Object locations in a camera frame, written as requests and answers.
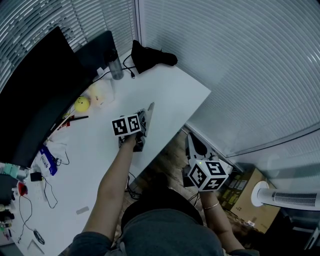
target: white marker cube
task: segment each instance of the white marker cube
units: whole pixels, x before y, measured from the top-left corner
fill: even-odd
[[[115,136],[126,136],[141,131],[138,114],[121,116],[111,121]]]
[[[228,178],[219,161],[194,160],[188,177],[199,191],[218,190]]]

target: t-shirt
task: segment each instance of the t-shirt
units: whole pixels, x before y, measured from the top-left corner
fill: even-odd
[[[223,256],[217,235],[192,217],[174,209],[155,209],[131,219],[117,246],[103,234],[83,232],[71,245],[69,256]],[[230,255],[258,256],[256,250],[236,250]]]

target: person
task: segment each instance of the person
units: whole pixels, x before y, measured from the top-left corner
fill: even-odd
[[[200,193],[205,227],[196,208],[161,182],[125,210],[122,234],[112,246],[135,144],[131,135],[102,178],[95,205],[82,233],[73,239],[69,256],[259,255],[236,239],[213,192]]]

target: curved black monitor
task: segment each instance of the curved black monitor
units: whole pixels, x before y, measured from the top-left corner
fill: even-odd
[[[0,161],[30,167],[59,119],[91,83],[60,28],[50,31],[0,93]]]

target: cardboard box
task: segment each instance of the cardboard box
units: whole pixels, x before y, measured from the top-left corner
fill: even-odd
[[[258,169],[238,174],[219,198],[219,201],[224,209],[265,234],[277,216],[280,207],[265,204],[256,207],[251,203],[252,190],[260,181],[267,180]],[[268,181],[267,183],[271,189],[275,188]]]

